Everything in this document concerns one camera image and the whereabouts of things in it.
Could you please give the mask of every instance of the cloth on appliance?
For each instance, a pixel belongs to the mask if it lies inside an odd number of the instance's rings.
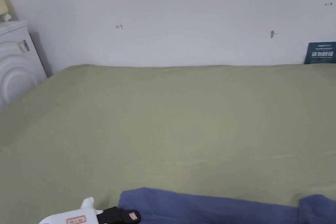
[[[296,208],[143,187],[124,191],[118,207],[137,209],[142,224],[336,223],[336,203],[322,195],[303,198]]]

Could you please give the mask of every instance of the white plastic object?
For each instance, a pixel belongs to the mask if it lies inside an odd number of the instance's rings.
[[[39,224],[98,224],[97,214],[102,212],[94,209],[94,199],[90,197],[83,200],[80,209],[50,215]]]
[[[10,15],[10,14],[3,14],[2,15],[2,20],[4,21],[4,22],[8,22],[9,20],[11,20],[12,19],[12,16]]]

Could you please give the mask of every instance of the white appliance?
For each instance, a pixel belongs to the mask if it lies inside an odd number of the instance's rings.
[[[46,78],[27,22],[0,23],[0,111]]]

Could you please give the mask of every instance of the white wall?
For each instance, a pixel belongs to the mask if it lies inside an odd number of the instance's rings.
[[[10,1],[49,74],[78,64],[300,64],[309,42],[336,40],[336,0]]]

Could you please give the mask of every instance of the bed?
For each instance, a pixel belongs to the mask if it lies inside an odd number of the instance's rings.
[[[0,218],[38,223],[151,187],[295,206],[336,198],[336,65],[55,74],[0,113]]]

